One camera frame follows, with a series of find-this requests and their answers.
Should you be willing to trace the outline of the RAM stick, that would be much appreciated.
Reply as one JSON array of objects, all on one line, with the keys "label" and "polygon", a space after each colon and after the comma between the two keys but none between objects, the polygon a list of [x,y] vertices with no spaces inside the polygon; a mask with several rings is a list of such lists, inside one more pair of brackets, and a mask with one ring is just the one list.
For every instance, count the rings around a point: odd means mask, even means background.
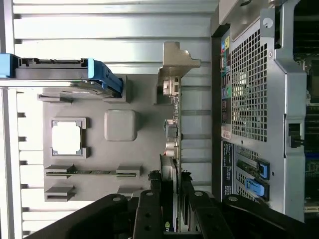
[{"label": "RAM stick", "polygon": [[72,172],[46,172],[47,176],[72,176],[72,175],[116,175],[116,176],[136,176],[136,173],[118,173],[116,171],[92,171],[92,170],[79,170]]}]

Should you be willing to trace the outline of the black label sticker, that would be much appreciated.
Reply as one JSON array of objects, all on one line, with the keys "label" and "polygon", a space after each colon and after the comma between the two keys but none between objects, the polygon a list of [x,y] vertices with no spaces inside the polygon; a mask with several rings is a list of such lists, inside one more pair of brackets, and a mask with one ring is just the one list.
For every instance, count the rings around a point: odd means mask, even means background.
[{"label": "black label sticker", "polygon": [[233,144],[222,141],[222,199],[232,194],[233,186]]}]

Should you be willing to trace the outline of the CPU chip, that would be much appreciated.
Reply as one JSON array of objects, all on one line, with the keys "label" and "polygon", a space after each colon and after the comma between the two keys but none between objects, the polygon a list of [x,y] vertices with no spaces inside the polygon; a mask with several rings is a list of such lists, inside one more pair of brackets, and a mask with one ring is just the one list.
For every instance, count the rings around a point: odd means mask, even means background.
[{"label": "CPU chip", "polygon": [[52,127],[53,154],[76,155],[81,149],[81,128],[76,122],[58,121]]}]

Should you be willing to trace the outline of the blue expansion slot latch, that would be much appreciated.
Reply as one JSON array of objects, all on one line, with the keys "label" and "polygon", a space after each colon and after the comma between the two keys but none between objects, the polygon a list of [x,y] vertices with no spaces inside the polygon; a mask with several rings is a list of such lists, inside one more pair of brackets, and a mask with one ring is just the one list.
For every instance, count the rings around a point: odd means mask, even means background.
[{"label": "blue expansion slot latch", "polygon": [[270,186],[268,183],[258,178],[247,178],[245,180],[245,188],[253,192],[264,201],[268,202],[270,198]]},{"label": "blue expansion slot latch", "polygon": [[269,180],[270,178],[270,164],[269,162],[259,159],[257,160],[257,170],[259,176],[264,180]]}]

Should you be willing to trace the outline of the disk drive in blue caddy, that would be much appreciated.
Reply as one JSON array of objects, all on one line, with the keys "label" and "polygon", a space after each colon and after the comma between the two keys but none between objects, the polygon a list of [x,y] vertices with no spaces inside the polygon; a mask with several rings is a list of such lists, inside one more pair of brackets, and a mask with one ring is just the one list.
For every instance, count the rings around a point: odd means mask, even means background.
[{"label": "disk drive in blue caddy", "polygon": [[0,53],[0,87],[73,88],[75,92],[103,98],[120,98],[124,83],[103,62],[93,58],[56,60]]}]

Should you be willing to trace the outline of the grey parts rack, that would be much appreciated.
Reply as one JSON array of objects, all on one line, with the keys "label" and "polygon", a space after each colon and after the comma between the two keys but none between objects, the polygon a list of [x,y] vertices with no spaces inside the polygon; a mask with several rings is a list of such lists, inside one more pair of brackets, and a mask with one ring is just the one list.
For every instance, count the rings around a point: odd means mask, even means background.
[{"label": "grey parts rack", "polygon": [[[108,194],[128,196],[148,188],[148,173],[160,168],[166,142],[163,125],[172,109],[155,102],[155,75],[123,75],[122,79],[123,96],[118,99],[67,90],[63,102],[43,104],[45,201],[96,201]],[[80,126],[81,149],[76,155],[53,154],[52,127],[58,121]],[[46,175],[79,170],[136,176]]]}]

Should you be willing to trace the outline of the motherboard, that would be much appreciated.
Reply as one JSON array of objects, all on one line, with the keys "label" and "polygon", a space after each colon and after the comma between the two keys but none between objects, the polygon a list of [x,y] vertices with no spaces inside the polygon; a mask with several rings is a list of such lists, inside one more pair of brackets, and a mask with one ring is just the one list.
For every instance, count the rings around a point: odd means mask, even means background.
[{"label": "motherboard", "polygon": [[304,212],[319,213],[319,0],[300,0],[295,7],[294,59],[307,74]]}]

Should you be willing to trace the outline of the silver PC case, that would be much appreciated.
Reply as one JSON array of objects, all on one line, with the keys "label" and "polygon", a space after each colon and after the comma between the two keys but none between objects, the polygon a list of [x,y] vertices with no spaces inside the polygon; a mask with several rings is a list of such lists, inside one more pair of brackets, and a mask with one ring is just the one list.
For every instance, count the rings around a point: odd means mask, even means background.
[{"label": "silver PC case", "polygon": [[[212,193],[223,200],[227,141],[233,144],[231,195],[304,222],[319,213],[304,212],[307,74],[294,59],[299,1],[218,0],[211,19]],[[270,164],[269,180],[258,174],[259,159]],[[268,202],[245,188],[247,178],[269,184]]]}]

